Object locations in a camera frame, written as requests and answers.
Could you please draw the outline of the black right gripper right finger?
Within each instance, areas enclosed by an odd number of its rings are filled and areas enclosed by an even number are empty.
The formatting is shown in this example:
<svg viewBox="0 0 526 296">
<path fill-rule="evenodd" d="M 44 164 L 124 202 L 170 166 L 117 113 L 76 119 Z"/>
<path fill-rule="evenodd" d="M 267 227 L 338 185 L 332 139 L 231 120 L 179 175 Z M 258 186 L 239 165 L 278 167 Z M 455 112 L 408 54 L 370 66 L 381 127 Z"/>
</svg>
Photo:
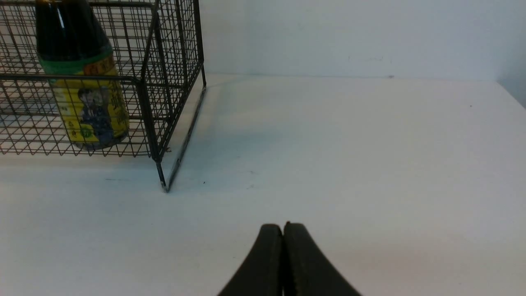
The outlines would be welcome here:
<svg viewBox="0 0 526 296">
<path fill-rule="evenodd" d="M 304 224 L 284 226 L 286 296 L 360 296 L 318 247 Z"/>
</svg>

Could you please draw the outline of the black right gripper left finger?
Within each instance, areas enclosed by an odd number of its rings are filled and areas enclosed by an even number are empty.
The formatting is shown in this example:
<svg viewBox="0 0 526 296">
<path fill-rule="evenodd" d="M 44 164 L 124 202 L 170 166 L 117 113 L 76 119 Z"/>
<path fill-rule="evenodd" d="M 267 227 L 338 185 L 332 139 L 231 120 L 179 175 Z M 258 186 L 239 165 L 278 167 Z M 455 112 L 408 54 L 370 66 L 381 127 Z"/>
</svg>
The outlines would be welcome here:
<svg viewBox="0 0 526 296">
<path fill-rule="evenodd" d="M 283 236 L 276 224 L 263 224 L 250 252 L 220 296 L 281 296 Z"/>
</svg>

